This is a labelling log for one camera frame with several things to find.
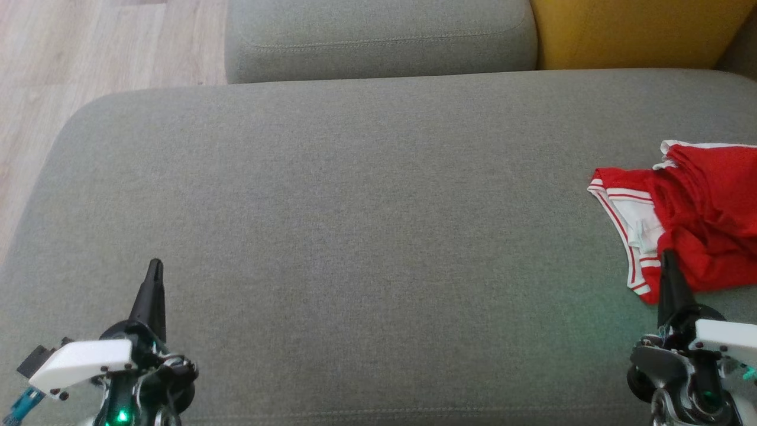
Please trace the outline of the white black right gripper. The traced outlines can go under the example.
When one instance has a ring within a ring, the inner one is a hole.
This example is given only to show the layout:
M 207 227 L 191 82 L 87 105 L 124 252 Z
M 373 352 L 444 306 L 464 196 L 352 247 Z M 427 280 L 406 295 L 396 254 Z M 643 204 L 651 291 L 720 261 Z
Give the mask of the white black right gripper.
M 673 249 L 661 255 L 657 326 L 666 350 L 757 362 L 757 324 L 726 321 L 714 308 L 698 305 Z

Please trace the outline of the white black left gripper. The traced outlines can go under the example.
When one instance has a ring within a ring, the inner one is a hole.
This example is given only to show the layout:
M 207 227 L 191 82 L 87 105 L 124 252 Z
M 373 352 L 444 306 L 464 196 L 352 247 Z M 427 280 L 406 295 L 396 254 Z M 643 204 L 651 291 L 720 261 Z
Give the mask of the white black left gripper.
M 163 262 L 151 259 L 129 321 L 108 329 L 99 340 L 70 341 L 35 367 L 29 384 L 51 393 L 93 378 L 112 385 L 124 380 L 134 393 L 146 389 L 182 393 L 199 377 L 197 364 L 167 347 Z

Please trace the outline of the red basketball jersey number 23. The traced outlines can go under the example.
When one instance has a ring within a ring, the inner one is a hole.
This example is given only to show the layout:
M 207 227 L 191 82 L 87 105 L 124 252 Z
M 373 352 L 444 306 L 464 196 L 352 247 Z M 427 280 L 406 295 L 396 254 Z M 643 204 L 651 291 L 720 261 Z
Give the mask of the red basketball jersey number 23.
M 597 168 L 589 191 L 621 237 L 627 259 L 626 286 L 647 305 L 659 302 L 661 260 L 659 238 L 665 227 L 655 213 L 651 169 Z

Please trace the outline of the red shorts with white stripe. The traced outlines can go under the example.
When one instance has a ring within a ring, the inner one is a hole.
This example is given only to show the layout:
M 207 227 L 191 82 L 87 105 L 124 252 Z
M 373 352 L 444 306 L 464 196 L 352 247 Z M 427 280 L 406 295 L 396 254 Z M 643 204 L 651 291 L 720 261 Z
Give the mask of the red shorts with white stripe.
M 662 250 L 695 291 L 757 284 L 757 146 L 666 140 L 651 177 Z

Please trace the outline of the grey sofa seat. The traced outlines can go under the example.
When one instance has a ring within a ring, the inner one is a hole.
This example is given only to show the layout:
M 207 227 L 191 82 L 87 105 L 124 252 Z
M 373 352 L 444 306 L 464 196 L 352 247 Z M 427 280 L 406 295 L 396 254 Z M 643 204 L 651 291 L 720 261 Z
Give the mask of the grey sofa seat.
M 647 426 L 656 310 L 587 192 L 663 140 L 757 143 L 757 82 L 488 73 L 106 95 L 60 130 L 0 269 L 0 421 L 36 346 L 162 259 L 184 426 Z

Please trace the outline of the large yellow sofa back cushion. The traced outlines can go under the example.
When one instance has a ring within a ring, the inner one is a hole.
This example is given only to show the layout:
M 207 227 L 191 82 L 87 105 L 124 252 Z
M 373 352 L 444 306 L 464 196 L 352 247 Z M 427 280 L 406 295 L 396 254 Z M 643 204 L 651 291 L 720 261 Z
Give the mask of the large yellow sofa back cushion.
M 541 70 L 713 69 L 757 0 L 530 0 Z

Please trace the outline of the large grey sofa seat cushion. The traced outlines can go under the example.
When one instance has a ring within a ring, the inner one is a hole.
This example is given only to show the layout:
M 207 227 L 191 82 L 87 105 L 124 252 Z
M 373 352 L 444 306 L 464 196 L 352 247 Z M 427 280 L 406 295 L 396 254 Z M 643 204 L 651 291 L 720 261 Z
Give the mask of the large grey sofa seat cushion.
M 229 0 L 230 84 L 535 70 L 529 0 Z

